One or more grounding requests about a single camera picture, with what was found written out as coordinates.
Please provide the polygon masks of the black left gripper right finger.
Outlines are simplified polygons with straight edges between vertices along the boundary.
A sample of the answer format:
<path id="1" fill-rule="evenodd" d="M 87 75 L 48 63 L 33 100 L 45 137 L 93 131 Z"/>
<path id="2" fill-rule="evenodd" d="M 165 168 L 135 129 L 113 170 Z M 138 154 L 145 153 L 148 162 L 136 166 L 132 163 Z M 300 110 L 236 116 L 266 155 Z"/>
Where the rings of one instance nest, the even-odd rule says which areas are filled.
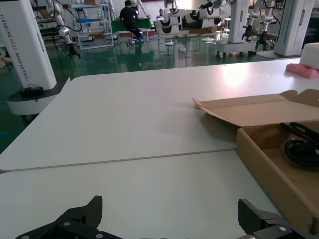
<path id="1" fill-rule="evenodd" d="M 317 239 L 298 230 L 280 215 L 257 209 L 247 199 L 239 199 L 238 224 L 246 233 L 239 239 Z"/>

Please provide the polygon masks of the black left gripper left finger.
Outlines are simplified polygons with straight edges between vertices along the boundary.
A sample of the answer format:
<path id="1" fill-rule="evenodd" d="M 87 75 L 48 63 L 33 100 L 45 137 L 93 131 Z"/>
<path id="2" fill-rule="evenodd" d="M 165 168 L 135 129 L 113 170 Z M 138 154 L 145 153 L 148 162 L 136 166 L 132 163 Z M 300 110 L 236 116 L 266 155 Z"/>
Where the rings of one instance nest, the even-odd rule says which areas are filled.
<path id="1" fill-rule="evenodd" d="M 85 206 L 66 210 L 54 222 L 18 236 L 19 239 L 116 239 L 98 230 L 102 220 L 102 196 L 94 196 Z"/>

